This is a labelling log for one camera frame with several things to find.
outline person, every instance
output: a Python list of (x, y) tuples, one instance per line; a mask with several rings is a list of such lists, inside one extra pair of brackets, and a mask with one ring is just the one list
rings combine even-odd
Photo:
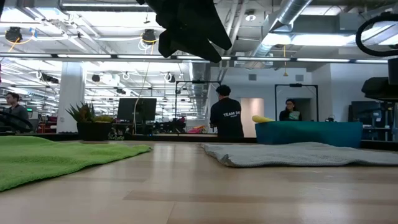
[(211, 126), (217, 127), (218, 137), (243, 138), (241, 104), (229, 98), (231, 89), (226, 85), (219, 86), (216, 92), (219, 101), (211, 107)]
[(296, 108), (293, 99), (286, 100), (286, 109), (279, 114), (279, 121), (302, 121), (301, 112)]
[[(19, 95), (17, 93), (11, 93), (11, 92), (7, 93), (6, 100), (7, 100), (7, 104), (11, 105), (11, 107), (5, 109), (4, 110), (5, 113), (15, 115), (15, 116), (25, 119), (25, 120), (29, 119), (29, 115), (27, 114), (27, 109), (18, 103)], [(26, 124), (23, 121), (20, 121), (15, 118), (10, 118), (9, 120), (10, 120), (10, 122), (12, 122), (20, 127), (26, 128)]]

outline green rug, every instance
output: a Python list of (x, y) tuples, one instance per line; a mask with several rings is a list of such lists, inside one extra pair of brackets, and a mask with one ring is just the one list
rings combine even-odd
[(148, 151), (149, 146), (62, 143), (30, 136), (1, 136), (0, 192)]

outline woman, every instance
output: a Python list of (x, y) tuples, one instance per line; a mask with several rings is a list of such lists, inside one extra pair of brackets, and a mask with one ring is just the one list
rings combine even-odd
[(286, 109), (279, 114), (279, 121), (302, 121), (300, 111), (295, 107), (295, 101), (286, 100)]

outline yellow pillow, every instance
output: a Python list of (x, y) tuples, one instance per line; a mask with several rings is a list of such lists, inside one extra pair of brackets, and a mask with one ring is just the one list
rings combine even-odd
[(265, 122), (274, 121), (273, 119), (266, 118), (263, 116), (258, 116), (258, 115), (254, 115), (251, 119), (256, 123), (265, 123)]

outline potted plant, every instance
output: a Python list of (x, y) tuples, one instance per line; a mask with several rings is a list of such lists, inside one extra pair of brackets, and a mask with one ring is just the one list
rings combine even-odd
[(82, 140), (108, 140), (113, 118), (106, 115), (95, 116), (92, 103), (82, 103), (81, 106), (76, 105), (76, 108), (71, 105), (71, 108), (67, 112), (77, 121), (77, 130)]

